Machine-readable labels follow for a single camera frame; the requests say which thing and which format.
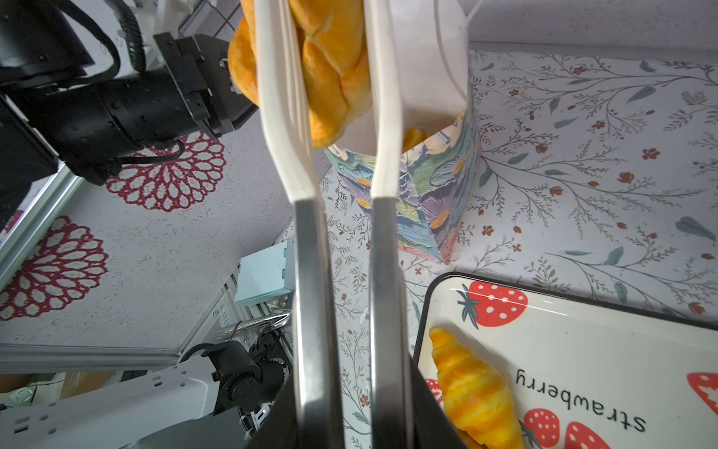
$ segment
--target bread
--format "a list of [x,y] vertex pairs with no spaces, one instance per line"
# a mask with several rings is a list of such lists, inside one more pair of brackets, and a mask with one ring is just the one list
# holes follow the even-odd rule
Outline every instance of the bread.
[[[302,53],[312,146],[325,148],[371,107],[363,3],[289,0],[289,5]],[[229,72],[244,96],[259,106],[254,0],[244,0],[242,8],[245,17],[229,45]],[[427,137],[419,129],[406,130],[403,150],[408,151]]]
[[506,377],[448,330],[432,328],[429,337],[451,422],[491,449],[524,449]]

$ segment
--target strawberry print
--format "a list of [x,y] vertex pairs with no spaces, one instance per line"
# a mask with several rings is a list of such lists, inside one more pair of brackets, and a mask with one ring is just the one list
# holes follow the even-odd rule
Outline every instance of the strawberry print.
[[429,385],[429,389],[434,394],[434,398],[436,398],[438,403],[442,403],[442,388],[439,386],[439,381],[435,381],[433,379],[427,379],[426,384]]
[[[125,203],[147,210],[187,209],[214,192],[226,164],[224,145],[202,132],[182,137],[185,152],[175,161],[151,165],[125,165],[106,183],[107,190]],[[177,148],[143,149],[136,156],[162,156]]]
[[611,449],[596,432],[580,422],[570,422],[566,427],[564,449]]
[[474,281],[469,287],[458,290],[464,301],[461,318],[471,317],[475,328],[497,328],[514,321],[526,310],[528,298],[520,290],[487,282]]
[[718,373],[690,373],[688,384],[718,415]]
[[531,447],[552,448],[559,444],[561,423],[553,412],[547,409],[533,409],[523,417],[523,433]]
[[37,317],[83,299],[107,272],[107,257],[89,228],[59,217],[0,293],[0,320]]

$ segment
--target leaf pattern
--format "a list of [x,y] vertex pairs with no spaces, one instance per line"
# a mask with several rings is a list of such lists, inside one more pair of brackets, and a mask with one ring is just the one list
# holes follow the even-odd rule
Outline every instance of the leaf pattern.
[[619,246],[610,253],[608,253],[608,259],[603,262],[604,265],[616,265],[623,257],[623,246]]
[[[427,287],[451,271],[718,322],[712,228],[718,205],[711,209],[718,203],[718,133],[706,123],[714,120],[714,107],[718,114],[715,67],[650,60],[641,67],[642,62],[470,53],[481,133],[477,179],[457,218],[449,264],[398,253],[410,351]],[[641,91],[641,98],[629,101]],[[690,118],[667,129],[679,109]],[[556,128],[562,121],[569,123]],[[666,147],[665,141],[685,145]],[[661,155],[643,159],[643,150],[651,148]],[[665,175],[673,172],[689,175]],[[371,222],[333,169],[321,187],[345,444],[369,448]],[[282,238],[293,233],[290,225]],[[471,313],[462,307],[463,319],[471,320]]]
[[681,217],[681,219],[676,222],[676,229],[693,234],[694,236],[705,237],[706,239],[716,241],[716,235],[703,227],[703,225],[698,223],[693,217]]
[[641,88],[638,92],[634,93],[627,101],[627,103],[630,103],[631,101],[641,100],[649,95],[653,95],[656,93],[656,88],[654,88],[651,85],[647,85],[644,88]]
[[559,120],[556,123],[554,123],[554,128],[563,128],[564,126],[568,126],[572,124],[574,121],[576,121],[576,118],[573,119],[566,119],[566,120]]

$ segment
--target black tray rim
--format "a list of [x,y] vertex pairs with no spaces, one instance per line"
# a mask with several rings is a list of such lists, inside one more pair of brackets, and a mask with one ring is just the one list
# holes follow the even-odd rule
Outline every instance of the black tray rim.
[[648,318],[655,318],[657,320],[670,321],[673,323],[685,324],[685,325],[690,325],[690,326],[694,326],[697,328],[705,328],[705,329],[718,331],[718,323],[704,323],[704,322],[698,321],[698,320],[690,320],[688,318],[683,318],[683,317],[679,317],[679,316],[666,315],[664,313],[653,312],[651,310],[636,309],[634,307],[630,307],[627,305],[613,304],[610,302],[602,302],[602,301],[598,301],[598,300],[592,300],[589,298],[580,297],[578,295],[571,295],[569,293],[552,292],[550,290],[545,290],[545,289],[541,289],[538,287],[528,287],[526,285],[516,284],[514,282],[501,281],[498,279],[491,279],[489,277],[481,277],[481,276],[477,276],[475,274],[468,274],[468,273],[461,273],[461,272],[448,272],[448,273],[439,275],[436,279],[434,279],[432,281],[431,284],[429,284],[429,287],[426,289],[426,294],[424,296],[424,306],[421,309],[421,320],[419,321],[419,332],[416,334],[416,342],[414,344],[415,345],[414,346],[414,354],[412,356],[412,359],[414,360],[414,363],[416,363],[416,364],[419,363],[419,355],[421,354],[421,345],[422,345],[422,342],[424,341],[424,331],[426,330],[426,317],[429,314],[429,306],[432,303],[432,293],[437,288],[437,285],[439,285],[441,282],[445,281],[446,279],[449,279],[450,277],[464,277],[467,279],[472,279],[474,281],[489,282],[492,284],[505,285],[506,287],[512,287],[517,290],[523,290],[524,292],[539,293],[540,295],[548,295],[548,296],[558,297],[563,300],[575,301],[575,302],[580,302],[582,304],[603,307],[604,309],[618,310],[619,312],[632,313],[634,315],[641,315],[641,316],[648,317]]

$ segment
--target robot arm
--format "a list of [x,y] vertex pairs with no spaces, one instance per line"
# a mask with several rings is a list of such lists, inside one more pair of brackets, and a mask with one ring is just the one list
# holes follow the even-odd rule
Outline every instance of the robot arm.
[[228,341],[162,371],[3,410],[0,440],[8,449],[117,449],[180,422],[271,402],[283,383],[278,362],[254,361],[241,343]]
[[[168,2],[160,3],[162,11],[156,13],[166,19]],[[128,46],[136,50],[142,42],[131,11],[117,11]],[[109,68],[85,76],[93,59],[65,16],[107,48],[113,56]],[[71,0],[0,0],[0,17],[0,139],[6,142],[0,228],[30,183],[55,173],[58,160],[102,185],[122,164],[175,159],[183,149],[179,137],[203,131],[218,138],[256,111],[233,88],[225,41],[203,35],[175,39],[160,32],[147,39],[153,41],[151,70],[134,58],[137,71],[115,78],[120,57],[113,41]],[[164,29],[163,24],[154,29]],[[177,150],[155,158],[127,157],[147,147],[174,146]]]

